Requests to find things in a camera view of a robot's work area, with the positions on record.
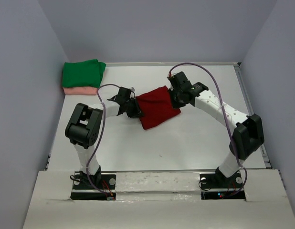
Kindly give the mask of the red t shirt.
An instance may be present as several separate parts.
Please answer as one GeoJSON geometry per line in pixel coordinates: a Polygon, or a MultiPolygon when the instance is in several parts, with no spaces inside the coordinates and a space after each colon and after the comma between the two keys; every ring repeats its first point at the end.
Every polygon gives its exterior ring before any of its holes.
{"type": "Polygon", "coordinates": [[[154,128],[181,113],[179,108],[173,108],[166,86],[137,96],[137,102],[143,113],[139,119],[144,130],[154,128]]]}

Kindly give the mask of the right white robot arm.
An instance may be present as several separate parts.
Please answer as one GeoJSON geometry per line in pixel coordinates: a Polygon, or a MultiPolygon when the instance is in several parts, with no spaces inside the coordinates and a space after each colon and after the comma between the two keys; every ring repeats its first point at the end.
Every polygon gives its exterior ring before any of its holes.
{"type": "Polygon", "coordinates": [[[173,108],[187,104],[209,114],[226,127],[230,138],[229,152],[214,173],[201,176],[202,189],[227,188],[239,178],[238,171],[245,160],[264,143],[262,119],[257,114],[248,115],[229,106],[207,86],[192,84],[184,72],[169,75],[168,93],[173,108]]]}

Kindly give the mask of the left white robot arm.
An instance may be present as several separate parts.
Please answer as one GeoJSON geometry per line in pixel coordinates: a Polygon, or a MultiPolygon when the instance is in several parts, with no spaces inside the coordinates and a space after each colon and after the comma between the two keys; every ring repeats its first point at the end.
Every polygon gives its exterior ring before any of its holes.
{"type": "Polygon", "coordinates": [[[101,166],[96,159],[96,151],[104,135],[105,122],[109,117],[126,114],[129,118],[143,116],[134,88],[119,87],[113,97],[103,100],[99,93],[99,104],[91,107],[78,103],[65,129],[65,136],[74,146],[79,161],[79,178],[74,181],[85,183],[89,188],[98,189],[102,180],[101,166]]]}

